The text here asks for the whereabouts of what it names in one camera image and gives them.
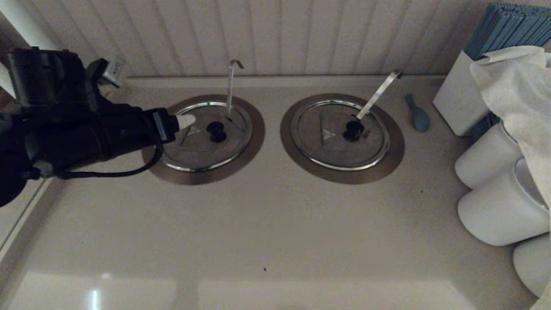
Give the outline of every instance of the small sticker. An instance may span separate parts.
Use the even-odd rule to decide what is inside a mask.
[[[200,132],[201,132],[201,130],[199,128],[191,125],[190,130],[187,132],[186,137],[191,137],[191,136],[196,135]]]
[[[327,139],[331,139],[332,137],[336,136],[337,134],[332,132],[332,131],[329,131],[327,129],[323,129],[322,130],[322,133],[323,133],[323,140],[327,140]]]

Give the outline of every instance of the brown circular base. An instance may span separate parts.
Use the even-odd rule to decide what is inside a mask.
[[[170,114],[173,114],[181,110],[183,106],[189,106],[189,105],[193,105],[203,101],[216,101],[216,100],[225,102],[226,96],[225,95],[205,95],[205,96],[189,98],[187,100],[184,100],[168,108],[168,111]],[[262,146],[262,142],[264,141],[264,135],[266,132],[264,120],[262,119],[262,115],[260,115],[260,112],[258,112],[258,110],[253,105],[244,101],[243,99],[232,97],[232,102],[233,104],[238,105],[239,107],[246,110],[252,120],[253,130],[252,130],[251,140],[249,141],[247,147],[241,154],[239,154],[236,158],[234,158],[232,161],[230,161],[229,163],[223,166],[220,166],[211,170],[201,171],[201,172],[186,172],[186,171],[176,170],[174,168],[168,167],[162,161],[159,161],[155,166],[153,166],[150,169],[150,171],[156,176],[158,176],[159,178],[175,184],[198,185],[198,184],[206,184],[206,183],[211,183],[211,182],[225,179],[230,175],[236,173],[238,170],[243,168],[246,164],[248,164],[258,153],[258,151]],[[144,150],[142,150],[142,158],[144,162],[149,162],[153,157],[153,153],[154,153],[153,147],[147,147]]]
[[[373,106],[371,109],[377,113],[388,128],[390,133],[390,148],[385,157],[378,162],[377,165],[359,171],[338,171],[323,167],[311,161],[297,148],[291,136],[291,122],[296,112],[303,106],[332,99],[359,102],[362,106],[367,103],[364,99],[344,94],[314,95],[297,102],[283,116],[279,130],[283,147],[287,151],[287,154],[309,173],[331,182],[342,184],[365,184],[390,175],[398,167],[404,157],[404,136],[398,124],[396,124],[389,114],[378,106]]]

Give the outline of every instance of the white container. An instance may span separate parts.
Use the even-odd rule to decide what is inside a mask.
[[[541,297],[551,277],[551,243],[549,234],[523,241],[513,252],[518,277],[536,296]]]
[[[471,74],[471,63],[473,60],[461,51],[433,100],[458,136],[470,136],[471,128],[490,113]]]
[[[455,173],[461,182],[474,189],[521,156],[518,143],[509,135],[502,121],[492,126],[455,161]]]
[[[549,211],[523,157],[461,198],[457,211],[465,228],[491,245],[549,232]]]

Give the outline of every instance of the lid knob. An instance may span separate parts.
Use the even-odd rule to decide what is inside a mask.
[[[228,137],[224,132],[224,124],[218,121],[208,124],[207,131],[210,133],[210,140],[215,143],[220,143]]]
[[[364,132],[364,125],[358,121],[350,121],[346,123],[346,131],[343,133],[343,137],[346,141],[356,142],[360,140],[362,132]]]

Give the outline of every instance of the beige countertop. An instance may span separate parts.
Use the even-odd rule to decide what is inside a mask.
[[[513,247],[486,245],[459,221],[457,202],[469,190],[453,164],[469,139],[456,137],[432,106],[437,79],[405,77],[377,102],[406,143],[386,178],[336,184],[287,155],[279,124],[290,106],[320,93],[369,99],[378,84],[334,79],[340,86],[263,87],[265,79],[237,87],[234,95],[264,117],[266,136],[252,162],[224,180],[184,186],[145,172],[65,182],[1,308],[528,308],[536,298],[513,269]],[[156,81],[129,83],[118,101],[153,108],[225,93],[215,79],[204,79],[214,88]],[[407,92],[429,114],[428,132],[413,130]],[[135,152],[90,169],[142,164]]]

